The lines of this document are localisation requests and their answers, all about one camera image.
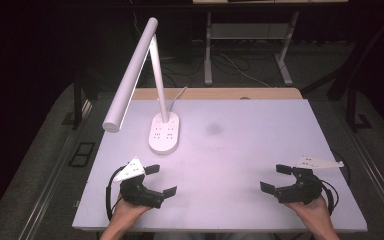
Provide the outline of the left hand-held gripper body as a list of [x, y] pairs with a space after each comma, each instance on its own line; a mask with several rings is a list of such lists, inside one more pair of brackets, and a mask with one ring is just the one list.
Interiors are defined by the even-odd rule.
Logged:
[[117, 169], [112, 181], [120, 183], [120, 194], [126, 202], [134, 205], [160, 208], [164, 201], [163, 193], [148, 189], [143, 185], [147, 176], [138, 157]]

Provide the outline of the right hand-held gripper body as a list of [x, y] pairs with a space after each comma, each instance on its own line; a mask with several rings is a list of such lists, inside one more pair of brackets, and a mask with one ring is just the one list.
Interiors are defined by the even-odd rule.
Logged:
[[292, 176], [296, 182], [290, 186], [277, 188], [277, 196], [280, 203], [302, 202], [309, 204], [316, 200], [325, 191], [328, 202], [333, 202], [333, 196], [323, 181], [314, 174], [316, 169], [341, 168], [344, 166], [342, 161], [336, 162], [315, 157], [301, 157], [293, 168]]

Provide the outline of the person's left hand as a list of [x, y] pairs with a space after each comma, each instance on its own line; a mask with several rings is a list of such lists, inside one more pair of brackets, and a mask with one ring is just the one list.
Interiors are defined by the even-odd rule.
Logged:
[[129, 229], [148, 210], [150, 207], [131, 204], [120, 196], [115, 205], [111, 223], [117, 227]]

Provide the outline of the person's right hand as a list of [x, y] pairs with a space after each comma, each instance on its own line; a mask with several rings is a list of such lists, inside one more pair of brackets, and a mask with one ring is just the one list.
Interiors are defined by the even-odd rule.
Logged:
[[298, 215], [307, 228], [315, 227], [318, 229], [331, 225], [331, 218], [323, 196], [309, 204], [293, 202], [286, 203], [286, 206]]

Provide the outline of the black floor socket panel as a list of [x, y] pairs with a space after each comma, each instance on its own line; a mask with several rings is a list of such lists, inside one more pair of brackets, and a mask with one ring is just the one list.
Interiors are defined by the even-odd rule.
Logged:
[[86, 167], [95, 147], [94, 142], [80, 142], [74, 152], [74, 155], [68, 162], [70, 167], [83, 168]]

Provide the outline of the white desk lamp with socket base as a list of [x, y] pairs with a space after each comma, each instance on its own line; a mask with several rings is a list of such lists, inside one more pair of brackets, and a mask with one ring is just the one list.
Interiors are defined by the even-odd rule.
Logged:
[[146, 58], [150, 57], [160, 112], [152, 119], [148, 144], [155, 154], [168, 155], [176, 150], [179, 143], [180, 118], [170, 111], [166, 104], [156, 37], [157, 27], [158, 20], [151, 17], [122, 77], [102, 123], [102, 128], [109, 133], [120, 131]]

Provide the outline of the black metal stand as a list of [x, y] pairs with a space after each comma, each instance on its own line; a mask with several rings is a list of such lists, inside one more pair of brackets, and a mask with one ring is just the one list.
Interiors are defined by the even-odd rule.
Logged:
[[355, 122], [356, 93], [362, 92], [384, 118], [384, 25], [365, 43], [357, 44], [346, 62], [330, 74], [300, 90], [308, 94], [321, 85], [333, 81], [327, 96], [339, 100], [347, 96], [347, 123], [356, 131], [363, 124]]
[[82, 122], [82, 87], [79, 75], [76, 75], [73, 81], [73, 111], [65, 115], [63, 125], [71, 126], [76, 130]]

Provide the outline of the metal floor rail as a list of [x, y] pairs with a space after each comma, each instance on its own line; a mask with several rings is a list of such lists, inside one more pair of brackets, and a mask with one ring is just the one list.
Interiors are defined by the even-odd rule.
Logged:
[[[91, 108], [88, 100], [82, 100], [83, 118], [88, 116]], [[32, 167], [26, 175], [29, 177], [29, 183], [37, 187], [38, 193], [17, 240], [34, 240], [55, 195], [80, 133], [81, 123], [76, 130], [62, 124], [65, 115], [72, 111], [73, 101], [56, 102], [26, 155], [27, 165]]]
[[346, 157], [351, 189], [357, 198], [369, 232], [384, 235], [384, 133], [365, 129], [349, 131], [351, 153]]

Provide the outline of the grey metal table frame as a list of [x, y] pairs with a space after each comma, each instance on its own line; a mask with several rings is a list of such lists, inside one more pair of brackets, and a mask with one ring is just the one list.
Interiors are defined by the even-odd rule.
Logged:
[[282, 49], [274, 55], [279, 73], [286, 86], [292, 86], [293, 80], [286, 66], [285, 58], [299, 18], [299, 12], [293, 12], [288, 23], [216, 23], [212, 13], [206, 16], [206, 36], [204, 55], [204, 84], [213, 84], [211, 42], [213, 40], [281, 40]]

